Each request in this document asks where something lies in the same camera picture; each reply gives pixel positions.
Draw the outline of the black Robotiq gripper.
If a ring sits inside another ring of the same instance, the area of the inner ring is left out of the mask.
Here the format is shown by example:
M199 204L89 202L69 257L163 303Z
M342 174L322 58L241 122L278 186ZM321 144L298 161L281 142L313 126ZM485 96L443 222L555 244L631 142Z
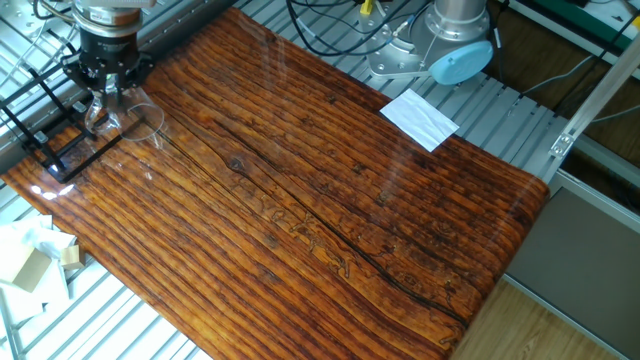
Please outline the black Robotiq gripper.
M105 93L109 68L119 65L116 88L122 92L141 85L154 69L153 58L139 52L137 33L105 37L80 30L81 52L62 58L65 74L79 87Z

